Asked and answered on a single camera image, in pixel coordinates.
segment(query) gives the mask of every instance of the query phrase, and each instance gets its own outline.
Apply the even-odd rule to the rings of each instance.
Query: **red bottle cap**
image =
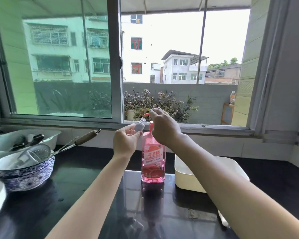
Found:
[[[146,117],[146,116],[150,116],[150,114],[149,114],[149,113],[145,113],[143,116],[144,116],[144,117]],[[150,121],[150,122],[149,122],[149,130],[150,130],[150,131],[153,131],[153,129],[154,129],[154,122],[153,122],[153,121]]]

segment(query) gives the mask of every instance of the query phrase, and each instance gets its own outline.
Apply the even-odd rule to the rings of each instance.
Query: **hand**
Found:
[[[154,121],[153,136],[160,144],[171,149],[173,141],[182,134],[178,123],[161,108],[154,108],[149,113]]]
[[[131,124],[117,130],[113,139],[114,155],[131,158],[136,150],[136,143],[142,131],[135,133],[135,124]]]

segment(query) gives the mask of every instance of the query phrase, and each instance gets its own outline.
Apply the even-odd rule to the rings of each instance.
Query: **white brush handle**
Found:
[[[226,221],[226,219],[223,217],[223,215],[220,213],[220,211],[218,211],[219,217],[222,220],[222,224],[224,227],[229,227],[228,222]]]

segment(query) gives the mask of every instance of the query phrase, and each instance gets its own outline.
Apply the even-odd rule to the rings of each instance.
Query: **pink bottle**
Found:
[[[154,122],[149,123],[149,132],[142,136],[142,181],[163,183],[165,180],[166,146],[160,144],[152,135]]]

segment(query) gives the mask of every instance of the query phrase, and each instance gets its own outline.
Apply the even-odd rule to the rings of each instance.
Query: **forearm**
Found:
[[[46,239],[97,239],[128,161],[115,155]]]
[[[241,239],[299,238],[299,221],[182,134],[171,148],[191,169]]]

